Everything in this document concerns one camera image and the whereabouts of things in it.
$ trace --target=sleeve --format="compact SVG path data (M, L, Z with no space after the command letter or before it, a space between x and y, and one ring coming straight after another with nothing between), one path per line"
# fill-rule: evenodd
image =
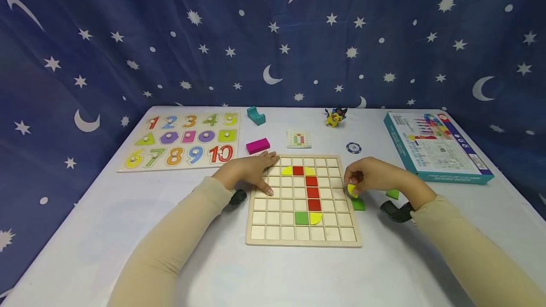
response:
M535 282L445 197L412 217L477 306L545 306L546 295Z
M177 276L234 190L203 181L136 246L123 267L108 307L172 307Z

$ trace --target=blue fabric backdrop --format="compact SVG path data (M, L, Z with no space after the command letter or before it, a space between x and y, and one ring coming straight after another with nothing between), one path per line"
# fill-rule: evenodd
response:
M154 105L446 109L546 216L545 2L0 0L0 295Z

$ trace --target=wooden grid board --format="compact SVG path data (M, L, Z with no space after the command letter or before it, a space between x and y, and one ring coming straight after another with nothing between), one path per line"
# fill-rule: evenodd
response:
M281 155L263 178L273 189L250 195L249 245L362 247L344 168L335 155Z
M146 117L118 172L220 167L237 158L239 119L239 112Z

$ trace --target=green square shape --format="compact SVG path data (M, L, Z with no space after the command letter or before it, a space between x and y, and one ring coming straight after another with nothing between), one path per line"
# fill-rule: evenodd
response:
M309 214L306 212L296 211L294 212L296 217L296 224L298 225L309 225Z
M364 204L362 199L351 199L351 203L353 203L355 211L366 211L366 204Z
M234 142L236 140L237 136L237 130L230 129L230 130L221 130L218 132L218 141L219 142Z

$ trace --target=green tile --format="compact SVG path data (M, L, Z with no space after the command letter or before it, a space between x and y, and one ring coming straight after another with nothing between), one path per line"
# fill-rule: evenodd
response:
M366 204L364 204L362 199L351 199L351 202L355 211L366 211Z
M294 214L296 216L296 224L309 225L309 214L308 213L298 211L298 212L295 212Z
M398 190L387 191L387 197L391 197L392 199L398 200L399 195L400 195L400 191Z

